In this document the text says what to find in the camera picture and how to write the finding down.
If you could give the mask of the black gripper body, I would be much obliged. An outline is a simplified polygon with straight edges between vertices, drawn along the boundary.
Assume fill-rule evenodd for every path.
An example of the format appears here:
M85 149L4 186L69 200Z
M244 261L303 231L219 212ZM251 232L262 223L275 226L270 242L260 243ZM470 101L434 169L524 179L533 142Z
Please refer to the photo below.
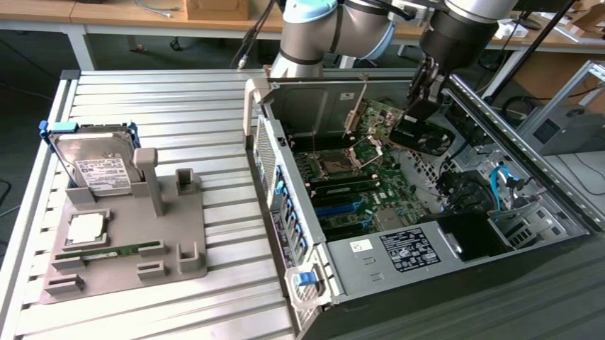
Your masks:
M477 22L453 12L437 11L419 47L441 70L469 67L478 60L497 29L497 23Z

